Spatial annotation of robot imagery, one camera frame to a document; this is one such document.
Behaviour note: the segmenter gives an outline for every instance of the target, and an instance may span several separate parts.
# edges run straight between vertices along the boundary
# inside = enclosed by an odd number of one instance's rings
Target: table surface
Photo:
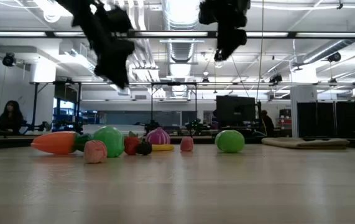
[[[355,223],[355,149],[109,158],[0,149],[0,223]]]

